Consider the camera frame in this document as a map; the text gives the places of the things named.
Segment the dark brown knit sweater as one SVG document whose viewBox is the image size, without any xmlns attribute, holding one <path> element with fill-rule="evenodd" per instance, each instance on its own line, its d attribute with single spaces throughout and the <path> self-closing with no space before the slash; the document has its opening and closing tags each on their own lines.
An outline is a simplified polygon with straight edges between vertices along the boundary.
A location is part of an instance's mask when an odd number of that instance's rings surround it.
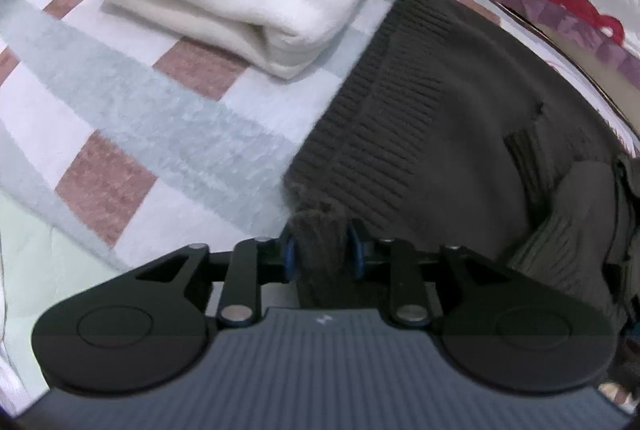
<svg viewBox="0 0 640 430">
<path fill-rule="evenodd" d="M 285 173 L 305 300 L 361 306 L 347 224 L 462 246 L 639 318 L 639 161 L 561 75 L 456 0 L 395 0 Z"/>
</svg>

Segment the checkered plush dog blanket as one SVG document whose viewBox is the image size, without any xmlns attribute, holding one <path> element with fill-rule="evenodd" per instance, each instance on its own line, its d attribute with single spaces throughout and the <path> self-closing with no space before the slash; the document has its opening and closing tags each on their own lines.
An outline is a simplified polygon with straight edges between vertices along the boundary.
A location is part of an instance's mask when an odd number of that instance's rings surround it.
<svg viewBox="0 0 640 430">
<path fill-rule="evenodd" d="M 46 392 L 49 306 L 165 252 L 280 232 L 281 179 L 393 0 L 364 0 L 299 76 L 103 0 L 1 0 L 1 401 Z"/>
</svg>

